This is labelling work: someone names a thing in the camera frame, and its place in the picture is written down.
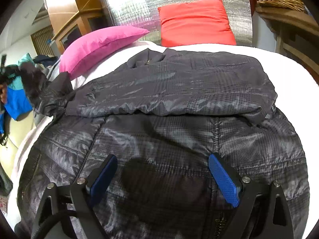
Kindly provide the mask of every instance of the wall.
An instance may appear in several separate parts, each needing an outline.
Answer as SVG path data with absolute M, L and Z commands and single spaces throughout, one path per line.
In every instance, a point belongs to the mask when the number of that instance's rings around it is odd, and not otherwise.
M 51 49 L 52 49 L 53 55 L 55 55 L 56 57 L 61 56 L 58 46 L 56 45 L 56 42 L 53 42 L 53 44 L 51 45 Z
M 35 48 L 33 46 L 31 36 L 26 36 L 16 43 L 12 44 L 11 47 L 1 52 L 2 54 L 7 54 L 6 65 L 16 64 L 17 61 L 26 53 L 29 53 L 33 58 L 37 56 Z
M 0 52 L 8 49 L 12 44 L 25 36 L 39 30 L 32 23 L 43 3 L 43 0 L 23 0 L 19 4 L 0 34 Z
M 50 26 L 51 22 L 50 22 L 50 18 L 49 16 L 47 16 L 46 18 L 35 22 L 34 24 L 32 24 L 30 27 L 28 27 L 28 29 L 26 29 L 25 34 L 23 35 L 23 37 L 27 36 L 27 35 L 31 35 L 33 33 L 36 33 L 37 31 Z
M 253 22 L 253 47 L 264 49 L 270 52 L 275 52 L 276 48 L 276 36 L 268 28 L 266 22 L 259 16 L 258 13 L 254 13 L 252 17 Z

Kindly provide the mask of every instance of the bed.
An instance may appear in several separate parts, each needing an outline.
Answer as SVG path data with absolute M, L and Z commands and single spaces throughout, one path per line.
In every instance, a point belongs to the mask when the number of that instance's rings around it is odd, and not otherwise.
M 76 89 L 82 85 L 104 76 L 114 71 L 118 66 L 125 63 L 129 58 L 138 52 L 149 48 L 154 51 L 163 52 L 166 48 L 158 46 L 150 41 L 137 41 L 130 46 L 107 57 L 97 66 L 92 68 L 85 75 L 72 81 L 73 88 Z M 298 133 L 307 157 L 308 181 L 310 185 L 310 206 L 307 226 L 303 235 L 306 238 L 309 232 L 319 219 L 319 207 L 316 199 L 319 198 L 319 188 L 316 186 L 319 170 L 317 162 L 319 161 L 317 149 L 316 127 L 319 126 L 319 119 L 313 118 L 312 112 L 304 113 L 304 109 L 315 111 L 319 107 L 319 86 L 310 76 L 310 74 L 295 61 L 280 54 L 268 52 L 265 50 L 244 47 L 229 46 L 220 44 L 196 44 L 189 46 L 180 46 L 173 48 L 175 50 L 219 52 L 225 51 L 234 54 L 242 54 L 255 57 L 261 63 L 264 71 L 275 86 L 278 94 L 276 106 L 284 112 L 286 117 L 294 126 Z M 39 137 L 42 130 L 51 122 L 51 118 L 45 117 L 38 127 L 33 128 L 25 137 L 14 161 L 11 180 L 13 190 L 9 196 L 7 221 L 12 228 L 20 221 L 19 210 L 17 207 L 17 191 L 20 175 L 23 165 L 28 157 L 28 153 L 33 143 Z

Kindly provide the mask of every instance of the blue gripper pad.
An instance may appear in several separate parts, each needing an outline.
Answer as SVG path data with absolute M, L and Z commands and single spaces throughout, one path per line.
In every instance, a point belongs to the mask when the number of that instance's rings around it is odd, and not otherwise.
M 105 191 L 111 183 L 117 170 L 117 158 L 114 155 L 107 157 L 100 168 L 95 169 L 99 172 L 96 180 L 90 188 L 89 205 L 93 207 L 100 203 Z
M 220 163 L 220 161 L 222 161 L 221 157 L 219 155 L 216 156 L 216 154 L 217 153 L 211 154 L 208 158 L 209 170 L 227 203 L 232 204 L 233 207 L 237 207 L 239 205 L 240 187 L 235 185 L 235 182 Z

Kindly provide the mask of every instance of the black fabric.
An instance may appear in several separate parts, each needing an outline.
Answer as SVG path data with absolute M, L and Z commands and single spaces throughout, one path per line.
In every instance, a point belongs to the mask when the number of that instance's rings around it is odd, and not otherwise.
M 0 196 L 8 196 L 13 188 L 13 183 L 10 178 L 5 173 L 1 163 L 0 163 Z
M 309 233 L 306 239 L 318 239 L 319 238 L 319 220 L 315 224 L 312 231 Z
M 58 57 L 49 57 L 49 56 L 45 56 L 45 55 L 38 55 L 35 58 L 33 58 L 33 62 L 36 64 L 43 64 L 44 67 L 49 67 L 49 66 L 53 66 L 57 60 L 59 58 Z
M 21 175 L 25 231 L 49 182 L 71 184 L 114 154 L 118 171 L 94 208 L 110 238 L 214 238 L 216 220 L 232 212 L 208 169 L 209 155 L 218 152 L 240 175 L 280 181 L 294 237 L 302 237 L 309 206 L 305 154 L 255 58 L 145 50 L 63 96 L 29 81 L 44 88 L 33 105 L 55 120 Z M 59 81 L 69 86 L 67 78 Z
M 0 211 L 0 235 L 1 238 L 5 239 L 19 239 L 3 216 L 2 211 Z

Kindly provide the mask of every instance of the wooden furniture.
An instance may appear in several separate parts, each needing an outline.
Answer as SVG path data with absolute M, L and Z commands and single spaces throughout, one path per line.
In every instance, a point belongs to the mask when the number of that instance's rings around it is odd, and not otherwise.
M 47 26 L 31 35 L 33 46 L 38 55 L 54 55 L 48 41 L 53 38 L 52 26 Z
M 80 36 L 107 27 L 100 0 L 46 0 L 47 11 L 61 53 Z
M 277 35 L 276 52 L 303 65 L 319 84 L 319 25 L 303 12 L 283 8 L 256 7 Z

